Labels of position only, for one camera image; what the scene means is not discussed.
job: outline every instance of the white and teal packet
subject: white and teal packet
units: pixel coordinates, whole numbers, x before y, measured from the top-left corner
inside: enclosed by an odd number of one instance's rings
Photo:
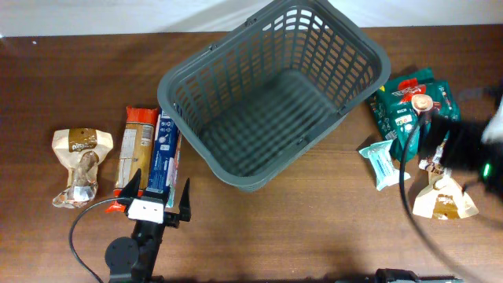
[[[400,170],[393,166],[391,161],[390,148],[393,140],[376,142],[375,144],[360,150],[360,154],[370,159],[370,163],[377,175],[377,190],[381,191],[385,186],[398,184]],[[406,172],[405,180],[410,178]]]

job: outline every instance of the wooden table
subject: wooden table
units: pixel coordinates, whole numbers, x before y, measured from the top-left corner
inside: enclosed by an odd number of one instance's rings
[[[393,72],[432,67],[455,94],[503,77],[502,26],[365,32],[385,48]],[[111,197],[126,106],[155,107],[161,76],[222,36],[1,39],[1,281],[93,281],[68,248],[68,229],[81,210],[51,204],[68,174],[50,147],[53,132],[92,127],[112,133],[115,148],[100,166],[97,200]],[[465,118],[486,119],[493,110],[492,101],[459,104]],[[398,187],[376,191],[375,175],[356,148],[377,135],[368,107],[359,105],[326,139],[251,194],[219,181],[184,142],[177,190],[191,178],[193,218],[166,231],[155,274],[201,281],[340,277],[380,267],[451,274],[406,221]],[[418,178],[417,162],[407,171]],[[461,184],[471,178],[455,176]],[[420,224],[459,263],[488,281],[501,281],[503,233],[481,219],[501,221],[503,206],[482,187],[470,195],[483,218],[419,219]],[[105,249],[130,235],[134,223],[104,209],[82,220],[75,246],[108,280]]]

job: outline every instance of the white wall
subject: white wall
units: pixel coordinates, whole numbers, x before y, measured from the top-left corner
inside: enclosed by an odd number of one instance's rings
[[[271,0],[0,0],[0,35],[229,31]],[[360,27],[502,24],[503,0],[329,0]]]

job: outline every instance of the gray plastic basket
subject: gray plastic basket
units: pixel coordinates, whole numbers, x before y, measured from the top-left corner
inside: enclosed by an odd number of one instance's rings
[[[326,0],[276,0],[171,69],[158,99],[224,182],[254,191],[390,75],[386,53]]]

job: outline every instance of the green light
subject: green light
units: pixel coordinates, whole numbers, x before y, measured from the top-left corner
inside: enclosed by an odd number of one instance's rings
[[[484,167],[484,173],[483,173],[483,177],[486,178],[490,173],[490,164],[486,164],[486,166]]]

